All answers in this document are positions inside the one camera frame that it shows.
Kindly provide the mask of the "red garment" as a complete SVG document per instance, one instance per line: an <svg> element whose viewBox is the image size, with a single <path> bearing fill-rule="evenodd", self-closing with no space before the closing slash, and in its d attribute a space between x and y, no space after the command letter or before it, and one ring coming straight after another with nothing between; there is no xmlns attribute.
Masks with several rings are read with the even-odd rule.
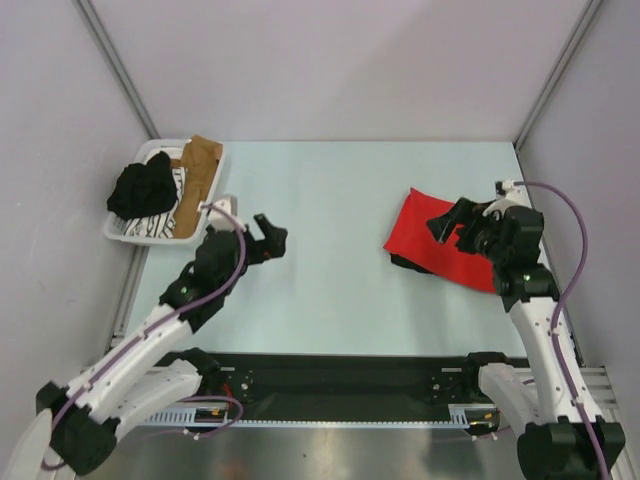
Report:
<svg viewBox="0 0 640 480"><path fill-rule="evenodd" d="M460 252L453 233L444 244L437 243L426 222L447 212L453 203L424 194L411 187L383 245L389 254L400 255L455 284L495 295L492 266L480 255Z"/></svg>

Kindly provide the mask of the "black tank top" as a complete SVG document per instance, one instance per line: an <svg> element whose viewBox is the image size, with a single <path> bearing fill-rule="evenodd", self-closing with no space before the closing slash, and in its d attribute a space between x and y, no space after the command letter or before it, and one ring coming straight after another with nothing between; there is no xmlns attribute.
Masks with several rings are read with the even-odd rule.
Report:
<svg viewBox="0 0 640 480"><path fill-rule="evenodd" d="M432 275L432 272L427 270L426 268L400 256L397 254L390 255L390 261L393 265L398 266L400 268L408 269L415 271L420 274Z"/></svg>

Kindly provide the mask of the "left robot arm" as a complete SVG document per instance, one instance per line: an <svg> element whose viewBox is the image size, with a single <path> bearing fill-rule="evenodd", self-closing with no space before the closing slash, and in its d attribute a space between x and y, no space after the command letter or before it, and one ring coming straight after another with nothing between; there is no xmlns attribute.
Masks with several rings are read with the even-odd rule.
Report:
<svg viewBox="0 0 640 480"><path fill-rule="evenodd" d="M263 234L257 239L232 209L218 202L198 209L208 221L204 239L146 319L80 375L38 392L37 410L49 413L51 424L37 472L68 467L77 475L91 473L147 417L185 397L207 400L219 392L221 376L197 366L200 354L178 359L161 378L147 373L223 308L249 267L283 257L288 232L257 214Z"/></svg>

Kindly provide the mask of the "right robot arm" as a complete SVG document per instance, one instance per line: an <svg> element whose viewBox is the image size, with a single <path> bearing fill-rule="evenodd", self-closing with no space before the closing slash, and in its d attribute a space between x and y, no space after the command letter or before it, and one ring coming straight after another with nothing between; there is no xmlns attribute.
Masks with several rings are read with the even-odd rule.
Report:
<svg viewBox="0 0 640 480"><path fill-rule="evenodd" d="M608 479L626 437L605 420L591 395L561 322L567 290L560 290L541 262L544 216L525 198L525 184L504 180L488 202L465 197L426 222L434 240L457 237L458 251L480 255L492 266L494 288L525 347L532 384L509 360L483 353L461 376L473 401L489 398L517 440L527 479Z"/></svg>

